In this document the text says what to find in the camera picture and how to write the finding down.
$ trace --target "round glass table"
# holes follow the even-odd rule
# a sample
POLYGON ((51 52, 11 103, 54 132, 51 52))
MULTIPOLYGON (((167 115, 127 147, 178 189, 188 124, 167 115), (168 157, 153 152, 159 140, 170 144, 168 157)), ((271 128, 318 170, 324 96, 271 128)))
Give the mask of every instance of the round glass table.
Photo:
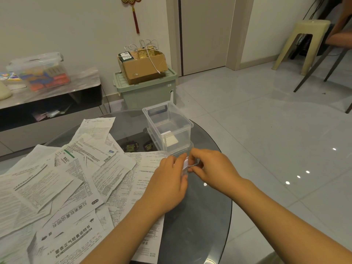
MULTIPOLYGON (((141 109, 103 117, 116 117, 110 133, 125 152, 156 151, 141 109)), ((46 145, 61 147, 69 143, 78 127, 60 134, 46 145)), ((191 141, 196 148, 220 151, 196 123, 191 130, 191 141)), ((185 198, 165 215, 158 263, 218 264, 226 244, 231 212, 231 199, 207 186, 196 174, 189 174, 185 198)))

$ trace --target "forearm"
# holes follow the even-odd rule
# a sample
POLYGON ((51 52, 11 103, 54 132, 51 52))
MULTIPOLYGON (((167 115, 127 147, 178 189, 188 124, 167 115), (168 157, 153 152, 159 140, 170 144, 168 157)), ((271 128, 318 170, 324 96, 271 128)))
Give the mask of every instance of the forearm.
POLYGON ((252 219, 285 263, 352 263, 352 253, 260 191, 233 182, 230 198, 252 219))
POLYGON ((81 264, 129 263, 159 215, 148 202, 140 199, 113 231, 81 262, 81 264))

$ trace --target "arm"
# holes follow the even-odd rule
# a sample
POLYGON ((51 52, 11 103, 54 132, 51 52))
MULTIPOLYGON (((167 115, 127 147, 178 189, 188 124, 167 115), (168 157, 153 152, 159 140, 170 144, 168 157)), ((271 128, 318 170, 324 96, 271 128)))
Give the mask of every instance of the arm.
POLYGON ((189 171, 238 204, 285 263, 352 263, 352 252, 240 177, 225 155, 194 148, 189 156, 190 165, 195 158, 201 164, 189 171))
POLYGON ((81 264, 130 262, 158 218, 183 200, 188 185, 187 175, 181 177, 186 156, 161 160, 141 199, 81 264))

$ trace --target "cardboard box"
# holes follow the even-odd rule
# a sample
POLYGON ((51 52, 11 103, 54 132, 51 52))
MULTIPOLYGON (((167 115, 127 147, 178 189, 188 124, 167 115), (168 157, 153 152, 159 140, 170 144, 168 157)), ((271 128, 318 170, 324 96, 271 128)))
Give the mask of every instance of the cardboard box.
POLYGON ((162 52, 155 51, 155 56, 150 56, 150 58, 139 58, 137 52, 130 53, 134 57, 133 60, 122 62, 120 57, 117 56, 121 72, 130 85, 161 78, 165 75, 163 71, 168 70, 165 55, 162 52))

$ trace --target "red tassel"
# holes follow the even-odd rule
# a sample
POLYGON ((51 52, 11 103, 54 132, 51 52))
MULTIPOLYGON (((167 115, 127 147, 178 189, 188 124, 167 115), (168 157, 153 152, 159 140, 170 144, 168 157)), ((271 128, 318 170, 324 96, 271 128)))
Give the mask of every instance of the red tassel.
POLYGON ((133 18, 134 18, 135 30, 137 31, 137 34, 139 34, 137 16, 135 15, 135 11, 134 11, 134 6, 133 6, 133 5, 132 5, 132 11, 133 11, 133 18))

